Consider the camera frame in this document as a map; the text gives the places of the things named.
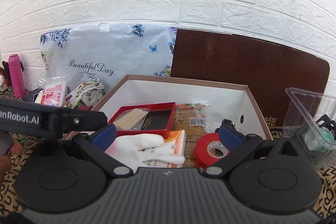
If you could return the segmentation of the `person's left hand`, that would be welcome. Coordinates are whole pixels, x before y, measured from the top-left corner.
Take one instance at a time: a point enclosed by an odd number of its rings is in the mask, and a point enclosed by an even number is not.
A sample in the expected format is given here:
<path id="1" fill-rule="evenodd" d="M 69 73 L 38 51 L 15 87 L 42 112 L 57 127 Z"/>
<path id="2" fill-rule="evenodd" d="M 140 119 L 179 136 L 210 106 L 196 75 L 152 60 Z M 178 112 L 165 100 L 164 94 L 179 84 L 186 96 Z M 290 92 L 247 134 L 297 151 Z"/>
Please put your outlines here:
<path id="1" fill-rule="evenodd" d="M 22 152 L 22 146 L 17 141 L 14 141 L 8 153 L 0 156 L 0 184 L 3 184 L 7 172 L 11 170 L 11 154 L 20 155 Z"/>

